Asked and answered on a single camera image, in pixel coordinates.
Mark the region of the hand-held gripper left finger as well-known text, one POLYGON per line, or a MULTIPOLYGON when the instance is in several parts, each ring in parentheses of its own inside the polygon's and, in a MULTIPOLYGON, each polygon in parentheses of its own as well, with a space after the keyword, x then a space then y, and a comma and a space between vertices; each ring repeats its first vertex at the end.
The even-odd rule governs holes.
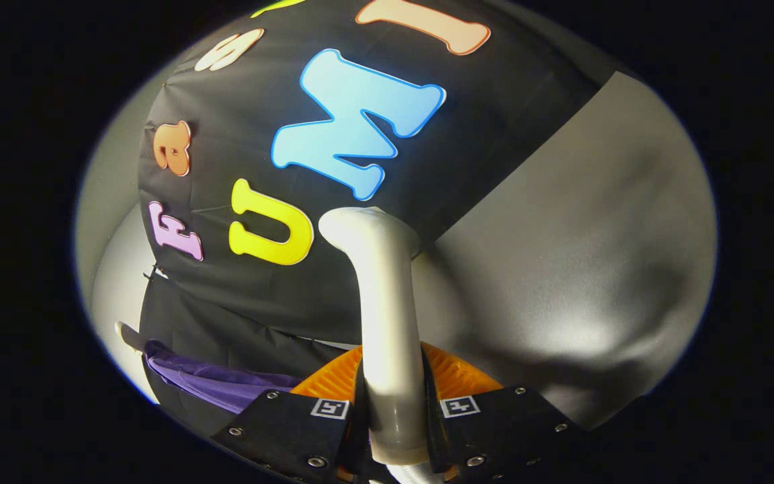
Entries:
POLYGON ((264 390, 212 435, 212 443, 298 483, 359 483, 368 449, 360 346, 290 391, 264 390))

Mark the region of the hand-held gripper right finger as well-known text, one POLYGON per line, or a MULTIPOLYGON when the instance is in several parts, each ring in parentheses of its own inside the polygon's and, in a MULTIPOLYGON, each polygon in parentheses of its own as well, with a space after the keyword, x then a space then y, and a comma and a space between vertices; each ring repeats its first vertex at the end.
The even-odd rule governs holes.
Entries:
POLYGON ((446 483, 529 483, 586 438, 528 386, 505 386, 459 356, 421 347, 428 462, 446 483))

